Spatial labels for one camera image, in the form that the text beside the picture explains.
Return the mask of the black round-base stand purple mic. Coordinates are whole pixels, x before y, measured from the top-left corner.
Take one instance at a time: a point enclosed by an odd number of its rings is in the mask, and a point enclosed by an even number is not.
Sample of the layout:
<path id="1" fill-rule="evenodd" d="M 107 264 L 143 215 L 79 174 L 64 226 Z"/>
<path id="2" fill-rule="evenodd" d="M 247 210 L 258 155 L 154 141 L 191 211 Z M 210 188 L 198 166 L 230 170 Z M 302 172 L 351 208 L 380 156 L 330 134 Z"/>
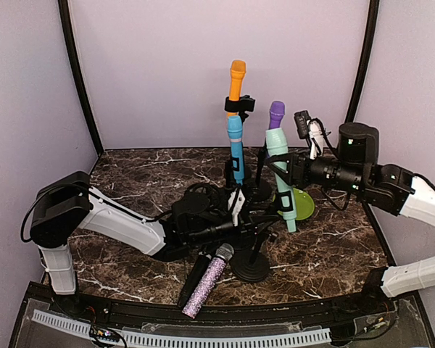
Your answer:
<path id="1" fill-rule="evenodd" d="M 265 158 L 267 157 L 266 144 L 260 148 L 257 156 L 257 172 L 255 176 L 256 191 L 254 193 L 254 199 L 256 202 L 263 202 L 271 195 L 272 188 L 270 184 L 262 178 L 262 169 L 264 167 Z"/>

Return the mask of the black round-base stand mint mic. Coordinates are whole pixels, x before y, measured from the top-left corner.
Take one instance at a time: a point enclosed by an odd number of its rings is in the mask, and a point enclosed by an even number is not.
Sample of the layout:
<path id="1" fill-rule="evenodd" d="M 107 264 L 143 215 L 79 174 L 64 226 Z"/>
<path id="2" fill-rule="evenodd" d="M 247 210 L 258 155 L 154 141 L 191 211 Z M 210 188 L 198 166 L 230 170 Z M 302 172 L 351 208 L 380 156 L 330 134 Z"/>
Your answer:
<path id="1" fill-rule="evenodd" d="M 262 245 L 236 252 L 230 261 L 233 274 L 243 282 L 259 283 L 270 273 L 270 262 L 261 252 Z"/>

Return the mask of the glitter purple silver-head microphone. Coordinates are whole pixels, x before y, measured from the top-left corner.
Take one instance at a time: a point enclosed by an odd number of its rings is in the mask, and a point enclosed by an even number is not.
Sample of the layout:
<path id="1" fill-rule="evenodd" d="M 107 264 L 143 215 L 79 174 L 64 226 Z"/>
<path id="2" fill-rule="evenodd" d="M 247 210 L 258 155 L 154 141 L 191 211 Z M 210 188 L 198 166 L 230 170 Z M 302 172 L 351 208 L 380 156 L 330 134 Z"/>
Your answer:
<path id="1" fill-rule="evenodd" d="M 220 279 L 226 265 L 234 254 L 234 248 L 228 244 L 222 244 L 215 252 L 215 255 L 209 262 L 200 281 L 196 285 L 194 292 L 188 298 L 187 303 L 182 309 L 182 313 L 194 319 L 207 301 L 215 284 Z"/>

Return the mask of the black handheld microphone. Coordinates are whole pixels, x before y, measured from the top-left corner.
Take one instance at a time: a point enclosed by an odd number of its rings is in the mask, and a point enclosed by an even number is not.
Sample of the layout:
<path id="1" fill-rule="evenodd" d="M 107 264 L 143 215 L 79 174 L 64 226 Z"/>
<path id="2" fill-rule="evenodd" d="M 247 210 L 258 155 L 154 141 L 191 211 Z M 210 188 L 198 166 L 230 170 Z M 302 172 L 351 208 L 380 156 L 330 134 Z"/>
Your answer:
<path id="1" fill-rule="evenodd" d="M 202 276 L 204 275 L 206 269 L 208 268 L 212 257 L 210 254 L 199 254 L 194 263 L 193 268 L 189 272 L 187 279 L 181 289 L 179 298 L 177 301 L 177 306 L 183 308 L 190 296 L 193 294 L 196 286 L 200 282 Z"/>

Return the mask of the blue microphone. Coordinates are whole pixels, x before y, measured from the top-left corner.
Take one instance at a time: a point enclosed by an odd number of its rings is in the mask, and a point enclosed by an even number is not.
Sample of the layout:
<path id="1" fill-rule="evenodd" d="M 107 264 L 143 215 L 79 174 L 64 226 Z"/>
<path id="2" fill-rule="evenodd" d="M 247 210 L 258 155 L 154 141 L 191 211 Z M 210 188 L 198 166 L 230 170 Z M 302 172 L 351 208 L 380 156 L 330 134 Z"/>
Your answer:
<path id="1" fill-rule="evenodd" d="M 227 121 L 227 132 L 231 145 L 231 163 L 233 177 L 237 184 L 242 185 L 244 174 L 244 153 L 243 153 L 243 123 L 239 116 L 230 116 Z"/>

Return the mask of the black tripod microphone stand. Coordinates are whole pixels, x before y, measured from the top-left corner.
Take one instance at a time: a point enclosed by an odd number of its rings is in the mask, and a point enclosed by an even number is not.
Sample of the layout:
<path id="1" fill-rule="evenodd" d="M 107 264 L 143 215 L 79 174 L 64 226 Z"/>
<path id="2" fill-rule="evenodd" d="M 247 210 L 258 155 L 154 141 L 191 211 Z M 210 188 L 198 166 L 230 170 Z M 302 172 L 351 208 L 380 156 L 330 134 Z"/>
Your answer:
<path id="1" fill-rule="evenodd" d="M 211 183 L 194 183 L 186 189 L 186 193 L 204 194 L 214 205 L 218 205 L 221 201 L 220 189 Z"/>

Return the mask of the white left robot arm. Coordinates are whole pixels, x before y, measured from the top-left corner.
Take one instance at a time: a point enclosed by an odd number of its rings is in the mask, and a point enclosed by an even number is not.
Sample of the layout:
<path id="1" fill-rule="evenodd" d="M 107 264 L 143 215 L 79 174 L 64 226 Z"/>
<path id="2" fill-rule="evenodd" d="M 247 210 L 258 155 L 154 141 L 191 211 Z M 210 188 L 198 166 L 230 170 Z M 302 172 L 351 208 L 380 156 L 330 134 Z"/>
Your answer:
<path id="1" fill-rule="evenodd" d="M 241 187 L 193 184 L 171 208 L 146 217 L 104 195 L 83 171 L 41 189 L 20 227 L 22 242 L 36 244 L 51 287 L 72 316 L 88 309 L 77 292 L 78 281 L 68 245 L 76 229 L 100 233 L 155 260 L 182 260 L 195 249 L 213 252 L 222 243 L 246 248 L 256 235 L 281 219 L 273 212 L 257 215 Z"/>

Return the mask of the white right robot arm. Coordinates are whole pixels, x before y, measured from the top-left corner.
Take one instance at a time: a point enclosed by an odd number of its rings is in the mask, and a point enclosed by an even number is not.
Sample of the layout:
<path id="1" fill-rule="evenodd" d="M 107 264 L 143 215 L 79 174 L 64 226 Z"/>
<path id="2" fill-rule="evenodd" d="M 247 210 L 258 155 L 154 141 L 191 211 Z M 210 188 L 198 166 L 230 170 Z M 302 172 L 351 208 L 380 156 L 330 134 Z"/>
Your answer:
<path id="1" fill-rule="evenodd" d="M 376 128 L 362 123 L 339 126 L 338 152 L 335 157 L 308 152 L 289 152 L 281 128 L 265 133 L 269 158 L 266 165 L 282 183 L 282 212 L 294 209 L 293 188 L 311 184 L 354 195 L 357 201 L 370 204 L 392 215 L 422 221 L 435 227 L 435 185 L 421 174 L 398 165 L 380 165 L 379 134 Z M 370 272 L 356 297 L 355 307 L 369 315 L 382 305 L 384 296 L 435 286 L 435 256 L 401 266 Z"/>

